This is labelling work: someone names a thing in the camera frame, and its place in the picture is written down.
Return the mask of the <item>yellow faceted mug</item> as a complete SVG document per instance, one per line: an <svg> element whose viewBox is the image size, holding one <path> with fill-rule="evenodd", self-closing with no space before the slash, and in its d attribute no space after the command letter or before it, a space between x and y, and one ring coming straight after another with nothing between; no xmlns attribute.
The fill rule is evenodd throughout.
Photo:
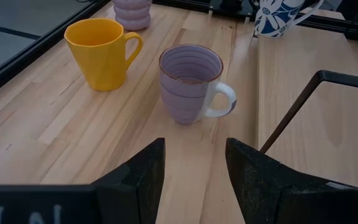
<svg viewBox="0 0 358 224"><path fill-rule="evenodd" d="M88 85L98 91L116 90L143 47L136 32L124 32L111 19L80 20L67 27L64 38Z"/></svg>

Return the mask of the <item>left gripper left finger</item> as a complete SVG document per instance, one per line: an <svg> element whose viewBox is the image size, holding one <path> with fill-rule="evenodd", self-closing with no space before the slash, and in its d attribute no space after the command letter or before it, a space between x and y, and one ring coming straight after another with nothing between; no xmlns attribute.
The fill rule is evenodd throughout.
<svg viewBox="0 0 358 224"><path fill-rule="evenodd" d="M97 224L155 224L165 177L165 139L157 138L95 180Z"/></svg>

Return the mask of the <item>black metal shelf frame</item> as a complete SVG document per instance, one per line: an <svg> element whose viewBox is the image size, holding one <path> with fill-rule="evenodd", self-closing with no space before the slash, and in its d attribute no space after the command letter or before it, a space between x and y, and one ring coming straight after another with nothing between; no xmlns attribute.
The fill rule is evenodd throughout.
<svg viewBox="0 0 358 224"><path fill-rule="evenodd" d="M300 93L299 97L295 100L294 104L292 104L281 122L279 122L273 133L266 140L264 145L260 148L260 152L265 154L270 149L273 143L278 139L279 135L281 135L281 133L288 126L290 121L295 117L297 112L299 112L301 107L306 103L307 99L312 95L315 89L317 89L317 87L322 82L329 82L358 88L358 76L332 72L328 70L317 71L312 76L311 80L305 86L303 91Z"/></svg>

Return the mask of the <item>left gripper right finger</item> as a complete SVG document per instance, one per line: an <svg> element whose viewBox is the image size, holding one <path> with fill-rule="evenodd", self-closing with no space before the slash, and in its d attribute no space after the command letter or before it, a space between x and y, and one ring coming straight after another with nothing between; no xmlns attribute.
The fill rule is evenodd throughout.
<svg viewBox="0 0 358 224"><path fill-rule="evenodd" d="M235 138L226 164L246 224L358 224L358 187L298 172Z"/></svg>

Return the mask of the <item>white mug blue floral print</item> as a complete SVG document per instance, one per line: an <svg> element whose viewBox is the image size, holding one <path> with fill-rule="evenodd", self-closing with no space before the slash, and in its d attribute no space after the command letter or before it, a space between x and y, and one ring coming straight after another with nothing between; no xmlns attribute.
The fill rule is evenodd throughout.
<svg viewBox="0 0 358 224"><path fill-rule="evenodd" d="M312 10L296 19L305 2L315 3ZM309 18L324 0L257 0L254 31L257 35L279 38L289 27Z"/></svg>

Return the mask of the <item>pale pink ribbed mug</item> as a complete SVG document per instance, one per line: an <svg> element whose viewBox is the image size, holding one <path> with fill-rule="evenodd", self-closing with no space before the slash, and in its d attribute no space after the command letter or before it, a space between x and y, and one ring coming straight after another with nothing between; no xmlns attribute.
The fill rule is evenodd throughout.
<svg viewBox="0 0 358 224"><path fill-rule="evenodd" d="M150 25L152 0L112 0L115 20L125 30L137 31Z"/></svg>

